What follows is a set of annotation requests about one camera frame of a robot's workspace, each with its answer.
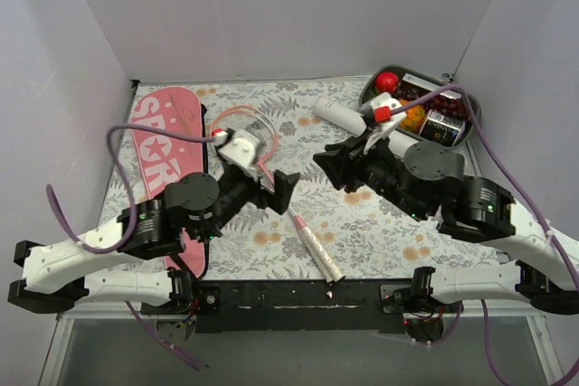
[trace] gray floor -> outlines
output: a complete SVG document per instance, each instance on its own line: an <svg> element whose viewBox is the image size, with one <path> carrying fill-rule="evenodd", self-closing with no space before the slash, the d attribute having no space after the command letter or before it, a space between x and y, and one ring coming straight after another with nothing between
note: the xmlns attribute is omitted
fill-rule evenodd
<svg viewBox="0 0 579 386"><path fill-rule="evenodd" d="M527 320L491 321L505 376L514 384L546 384ZM210 368L188 368L135 321L76 320L60 384L499 384L485 359L478 318L462 319L449 341L430 350L373 332L199 334L186 347Z"/></svg>

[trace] floral pattern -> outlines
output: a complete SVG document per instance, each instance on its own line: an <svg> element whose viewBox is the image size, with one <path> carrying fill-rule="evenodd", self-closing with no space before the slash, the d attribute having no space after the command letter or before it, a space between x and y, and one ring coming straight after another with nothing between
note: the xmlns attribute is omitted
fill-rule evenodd
<svg viewBox="0 0 579 386"><path fill-rule="evenodd" d="M490 248L451 240L435 230L434 221L417 222L367 188L337 192L312 155L348 133L313 115L319 97L355 108L365 80L188 85L207 107L205 121L236 104L251 104L266 113L280 134L270 169L300 172L292 204L318 234L329 255L350 278L408 278L416 267L480 267L497 264ZM160 86L139 86L134 104ZM127 169L135 197L146 195L133 136L125 132L120 161ZM209 153L209 172L220 175ZM466 168L472 174L472 168ZM118 174L113 174L101 214L104 222L128 206ZM160 271L163 259L120 269ZM314 260L288 216L247 205L211 244L206 279L321 278Z"/></svg>

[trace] star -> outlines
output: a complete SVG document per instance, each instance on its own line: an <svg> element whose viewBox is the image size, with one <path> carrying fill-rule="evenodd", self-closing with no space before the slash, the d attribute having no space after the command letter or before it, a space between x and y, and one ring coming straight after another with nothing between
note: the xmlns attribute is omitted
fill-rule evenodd
<svg viewBox="0 0 579 386"><path fill-rule="evenodd" d="M163 155L166 155L164 151L169 152L169 149L171 149L170 143L162 143L161 140L159 140L159 137L154 137L151 145L147 145L146 147L148 149L148 156L143 157L149 162L155 162L159 160L163 157Z"/></svg>

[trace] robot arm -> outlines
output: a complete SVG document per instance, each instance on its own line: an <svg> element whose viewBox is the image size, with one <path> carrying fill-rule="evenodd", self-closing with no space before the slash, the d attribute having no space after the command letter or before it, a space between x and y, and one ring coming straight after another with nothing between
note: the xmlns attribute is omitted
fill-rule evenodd
<svg viewBox="0 0 579 386"><path fill-rule="evenodd" d="M517 261L479 269L418 268L412 286L394 294L393 303L403 311L417 312L418 301L436 306L506 298L551 313L578 314L579 296L561 256L509 191L489 179L465 176L464 157L439 144L417 143L403 159L390 151L391 125L401 122L394 117L403 120L405 114L382 122L379 110L389 112L398 104L388 94L378 97L373 107L366 108L365 120L372 127L314 155L332 185L346 192L367 185L417 221L438 215L439 232L501 249ZM579 243L553 231L579 268Z"/></svg>
<svg viewBox="0 0 579 386"><path fill-rule="evenodd" d="M236 141L243 141L243 147ZM215 141L224 172L219 181L209 174L189 174L169 184L153 199L137 205L138 224L131 238L111 253L94 254L82 244L107 248L128 227L129 209L80 236L43 246L25 240L16 244L14 262L22 278L10 285L8 301L41 314L59 313L75 304L96 300L128 300L158 306L158 313L186 311L195 296L186 271L161 273L107 271L119 264L139 263L182 253L185 230L192 239L208 243L247 203L282 214L288 208L299 174L274 174L275 191L262 187L254 163L258 139L238 130L217 133Z"/></svg>

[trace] white wall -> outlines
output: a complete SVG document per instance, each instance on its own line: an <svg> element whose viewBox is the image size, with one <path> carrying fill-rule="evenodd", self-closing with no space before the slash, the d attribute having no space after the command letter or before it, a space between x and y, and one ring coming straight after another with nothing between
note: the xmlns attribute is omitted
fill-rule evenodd
<svg viewBox="0 0 579 386"><path fill-rule="evenodd" d="M455 71L490 0L88 0L143 81Z"/></svg>
<svg viewBox="0 0 579 386"><path fill-rule="evenodd" d="M579 0L493 0L458 70L498 155L561 231L579 238ZM479 146L483 174L502 181ZM579 355L579 318L550 317L557 356Z"/></svg>
<svg viewBox="0 0 579 386"><path fill-rule="evenodd" d="M14 245L65 238L44 199L54 184L76 231L97 222L110 160L106 127L124 118L128 78L85 0L0 0L4 293L21 276ZM0 304L0 384L38 382L54 315Z"/></svg>

